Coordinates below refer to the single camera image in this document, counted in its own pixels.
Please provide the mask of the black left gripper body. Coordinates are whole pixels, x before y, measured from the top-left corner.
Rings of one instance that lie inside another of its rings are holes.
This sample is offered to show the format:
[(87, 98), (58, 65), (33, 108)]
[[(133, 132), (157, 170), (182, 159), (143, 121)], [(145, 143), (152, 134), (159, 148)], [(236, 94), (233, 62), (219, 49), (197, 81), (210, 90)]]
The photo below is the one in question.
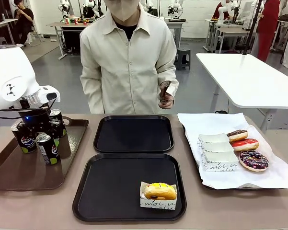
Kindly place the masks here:
[(44, 130), (51, 127), (50, 124), (50, 109), (41, 110), (24, 110), (18, 112), (24, 124), (30, 129)]

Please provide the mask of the person's left hand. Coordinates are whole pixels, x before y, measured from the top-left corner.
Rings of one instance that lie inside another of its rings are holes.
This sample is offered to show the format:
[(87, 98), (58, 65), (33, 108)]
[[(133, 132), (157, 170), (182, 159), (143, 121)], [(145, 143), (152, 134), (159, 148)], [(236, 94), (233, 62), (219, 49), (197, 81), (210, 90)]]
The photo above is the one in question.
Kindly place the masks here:
[(166, 93), (164, 97), (160, 100), (158, 106), (161, 109), (171, 109), (174, 105), (174, 97)]

